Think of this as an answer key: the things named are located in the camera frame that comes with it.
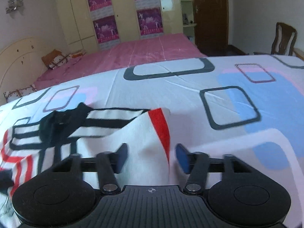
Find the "white striped knit sweater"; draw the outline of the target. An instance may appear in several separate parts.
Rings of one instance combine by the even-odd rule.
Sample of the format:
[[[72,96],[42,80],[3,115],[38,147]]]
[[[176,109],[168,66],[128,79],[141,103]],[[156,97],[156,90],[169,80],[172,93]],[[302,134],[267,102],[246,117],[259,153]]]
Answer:
[[[16,189],[73,154],[92,158],[122,144],[128,156],[118,182],[124,185],[169,183],[170,134],[166,108],[93,109],[79,104],[53,111],[40,121],[1,132],[1,227],[17,227],[11,199]]]

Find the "patterned white blue bedsheet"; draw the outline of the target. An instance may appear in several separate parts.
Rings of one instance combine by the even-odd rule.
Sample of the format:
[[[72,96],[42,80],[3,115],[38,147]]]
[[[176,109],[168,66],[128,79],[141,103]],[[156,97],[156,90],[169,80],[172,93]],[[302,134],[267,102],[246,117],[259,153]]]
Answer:
[[[3,105],[1,132],[81,103],[168,109],[169,183],[103,194],[96,156],[76,153],[16,189],[17,227],[303,227],[303,61],[210,57],[111,70]],[[177,144],[209,156],[200,194],[183,191]]]

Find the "orange brown pillow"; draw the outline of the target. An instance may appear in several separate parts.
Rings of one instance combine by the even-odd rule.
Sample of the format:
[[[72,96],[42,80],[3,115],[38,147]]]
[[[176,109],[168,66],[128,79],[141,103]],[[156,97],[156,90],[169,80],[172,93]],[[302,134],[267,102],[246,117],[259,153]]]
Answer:
[[[43,56],[41,59],[45,66],[51,70],[54,70],[67,63],[67,57],[61,51],[56,49]]]

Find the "pink bed cover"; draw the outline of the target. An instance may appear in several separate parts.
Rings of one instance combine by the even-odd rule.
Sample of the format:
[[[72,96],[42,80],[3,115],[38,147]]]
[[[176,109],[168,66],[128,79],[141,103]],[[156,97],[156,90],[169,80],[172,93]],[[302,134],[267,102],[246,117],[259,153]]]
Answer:
[[[64,65],[47,70],[34,82],[37,90],[77,78],[146,63],[203,58],[199,49],[182,33],[124,42],[115,47],[71,58]]]

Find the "white patterned pillow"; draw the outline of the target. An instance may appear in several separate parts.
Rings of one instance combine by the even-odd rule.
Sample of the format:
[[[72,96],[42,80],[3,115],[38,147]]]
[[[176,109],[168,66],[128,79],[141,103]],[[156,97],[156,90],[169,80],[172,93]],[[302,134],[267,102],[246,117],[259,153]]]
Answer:
[[[37,89],[35,87],[34,84],[32,85],[29,85],[25,88],[22,88],[22,89],[15,89],[13,91],[6,91],[4,92],[4,97],[5,97],[5,100],[7,103],[11,102],[11,101],[14,101],[16,99],[19,99],[21,97],[24,97],[24,96],[27,96],[31,93],[34,93],[36,92]]]

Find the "cream arched headboard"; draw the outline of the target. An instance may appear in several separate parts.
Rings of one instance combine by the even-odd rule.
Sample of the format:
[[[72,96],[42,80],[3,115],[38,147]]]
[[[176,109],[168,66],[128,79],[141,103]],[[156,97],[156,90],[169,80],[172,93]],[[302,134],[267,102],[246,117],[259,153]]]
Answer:
[[[42,57],[53,49],[46,40],[30,37],[1,51],[1,105],[6,103],[4,92],[33,84],[47,70]]]

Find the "lower left purple poster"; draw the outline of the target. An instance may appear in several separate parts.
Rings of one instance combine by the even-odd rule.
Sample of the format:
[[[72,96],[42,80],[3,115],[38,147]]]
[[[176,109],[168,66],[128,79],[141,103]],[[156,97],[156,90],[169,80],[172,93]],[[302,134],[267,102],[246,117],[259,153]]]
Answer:
[[[119,39],[114,15],[93,21],[95,34],[99,44]]]

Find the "lower right purple poster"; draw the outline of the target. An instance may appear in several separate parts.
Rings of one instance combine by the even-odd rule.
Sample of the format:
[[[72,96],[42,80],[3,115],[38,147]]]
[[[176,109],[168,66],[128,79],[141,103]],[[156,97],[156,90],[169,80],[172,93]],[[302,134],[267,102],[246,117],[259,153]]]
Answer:
[[[160,8],[137,10],[140,35],[148,36],[163,33],[163,23]]]

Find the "cream wardrobe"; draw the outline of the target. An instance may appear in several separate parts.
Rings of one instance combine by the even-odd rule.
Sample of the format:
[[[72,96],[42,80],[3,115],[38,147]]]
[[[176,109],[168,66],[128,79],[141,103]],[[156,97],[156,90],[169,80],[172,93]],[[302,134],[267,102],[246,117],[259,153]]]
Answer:
[[[140,39],[135,0],[111,0],[119,40]],[[88,0],[56,0],[57,11],[66,43],[71,52],[85,49],[92,53],[99,50]],[[165,34],[183,32],[180,0],[160,0]]]

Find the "wooden chair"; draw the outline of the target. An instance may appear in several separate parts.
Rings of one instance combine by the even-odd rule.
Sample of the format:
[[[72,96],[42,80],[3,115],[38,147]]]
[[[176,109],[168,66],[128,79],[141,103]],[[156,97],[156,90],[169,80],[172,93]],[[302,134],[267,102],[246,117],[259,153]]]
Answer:
[[[292,56],[296,40],[297,30],[294,27],[283,22],[277,22],[270,55]]]

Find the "dark wooden door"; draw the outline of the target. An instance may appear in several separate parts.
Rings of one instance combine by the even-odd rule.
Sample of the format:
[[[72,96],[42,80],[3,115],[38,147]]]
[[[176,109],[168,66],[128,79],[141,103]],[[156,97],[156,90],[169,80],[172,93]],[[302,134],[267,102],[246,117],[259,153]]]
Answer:
[[[228,0],[194,0],[195,40],[198,49],[212,55],[228,46]]]

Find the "corner shelf unit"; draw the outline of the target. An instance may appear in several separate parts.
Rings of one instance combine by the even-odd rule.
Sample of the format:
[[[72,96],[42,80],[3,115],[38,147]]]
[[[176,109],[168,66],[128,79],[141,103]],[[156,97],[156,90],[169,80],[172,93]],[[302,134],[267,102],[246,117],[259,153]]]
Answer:
[[[194,0],[180,0],[183,21],[183,33],[195,44]]]

